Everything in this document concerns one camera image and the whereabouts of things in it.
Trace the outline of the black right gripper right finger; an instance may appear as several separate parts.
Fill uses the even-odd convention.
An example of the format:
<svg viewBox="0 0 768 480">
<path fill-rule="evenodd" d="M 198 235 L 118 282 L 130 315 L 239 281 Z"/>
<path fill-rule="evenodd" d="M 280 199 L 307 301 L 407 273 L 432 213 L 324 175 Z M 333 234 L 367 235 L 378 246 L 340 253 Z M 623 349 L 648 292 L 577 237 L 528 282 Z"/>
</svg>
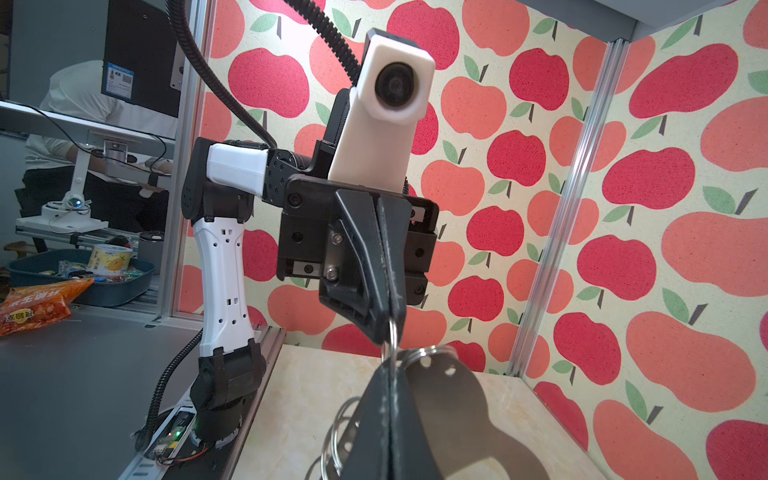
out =
<svg viewBox="0 0 768 480">
<path fill-rule="evenodd" d="M 442 479 L 403 368 L 391 384 L 391 478 Z"/>
</svg>

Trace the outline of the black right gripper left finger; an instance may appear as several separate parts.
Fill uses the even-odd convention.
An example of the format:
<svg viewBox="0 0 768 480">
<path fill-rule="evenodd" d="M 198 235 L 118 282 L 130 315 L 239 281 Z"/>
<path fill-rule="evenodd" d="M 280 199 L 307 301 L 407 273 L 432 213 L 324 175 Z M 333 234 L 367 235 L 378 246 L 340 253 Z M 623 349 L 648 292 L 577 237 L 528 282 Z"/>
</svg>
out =
<svg viewBox="0 0 768 480">
<path fill-rule="evenodd" d="M 390 365 L 381 364 L 372 375 L 355 410 L 359 426 L 342 479 L 389 479 L 390 474 Z"/>
</svg>

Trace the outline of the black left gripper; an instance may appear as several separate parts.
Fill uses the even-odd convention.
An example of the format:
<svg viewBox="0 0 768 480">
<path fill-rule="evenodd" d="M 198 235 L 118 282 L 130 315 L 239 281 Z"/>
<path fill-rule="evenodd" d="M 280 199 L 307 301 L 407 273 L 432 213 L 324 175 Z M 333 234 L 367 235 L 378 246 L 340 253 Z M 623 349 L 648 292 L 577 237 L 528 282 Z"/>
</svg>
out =
<svg viewBox="0 0 768 480">
<path fill-rule="evenodd" d="M 426 198 L 294 175 L 285 188 L 277 276 L 317 279 L 321 303 L 373 344 L 404 330 L 426 295 L 438 205 Z"/>
</svg>

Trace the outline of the metal car-shaped key holder plate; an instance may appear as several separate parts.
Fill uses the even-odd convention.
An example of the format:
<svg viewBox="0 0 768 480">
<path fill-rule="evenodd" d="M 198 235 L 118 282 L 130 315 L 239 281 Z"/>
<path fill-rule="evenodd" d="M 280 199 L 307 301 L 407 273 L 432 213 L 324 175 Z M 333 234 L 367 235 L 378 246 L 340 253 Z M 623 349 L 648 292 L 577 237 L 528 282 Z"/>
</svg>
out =
<svg viewBox="0 0 768 480">
<path fill-rule="evenodd" d="M 448 345 L 411 349 L 389 357 L 391 384 L 398 367 L 411 386 L 430 449 L 442 479 L 487 459 L 498 462 L 510 479 L 545 479 L 534 452 L 497 428 L 490 419 L 482 386 Z M 359 426 L 355 410 L 361 396 L 345 401 L 323 440 L 309 479 L 342 479 L 344 461 Z"/>
</svg>

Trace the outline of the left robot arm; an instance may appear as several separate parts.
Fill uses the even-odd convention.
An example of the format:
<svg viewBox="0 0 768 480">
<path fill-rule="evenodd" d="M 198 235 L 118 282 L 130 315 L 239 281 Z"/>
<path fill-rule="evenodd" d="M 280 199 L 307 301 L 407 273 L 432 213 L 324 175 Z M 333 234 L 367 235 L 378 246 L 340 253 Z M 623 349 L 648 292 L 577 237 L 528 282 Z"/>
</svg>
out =
<svg viewBox="0 0 768 480">
<path fill-rule="evenodd" d="M 413 196 L 407 168 L 425 117 L 436 63 L 412 40 L 368 32 L 356 56 L 311 1 L 292 8 L 330 47 L 351 80 L 311 157 L 280 149 L 256 121 L 253 142 L 198 138 L 182 189 L 202 260 L 204 324 L 188 343 L 199 354 L 190 398 L 198 454 L 238 434 L 245 399 L 266 362 L 244 293 L 245 224 L 256 200 L 282 211 L 276 276 L 317 279 L 322 305 L 372 343 L 396 347 L 406 311 L 425 296 L 438 205 Z"/>
</svg>

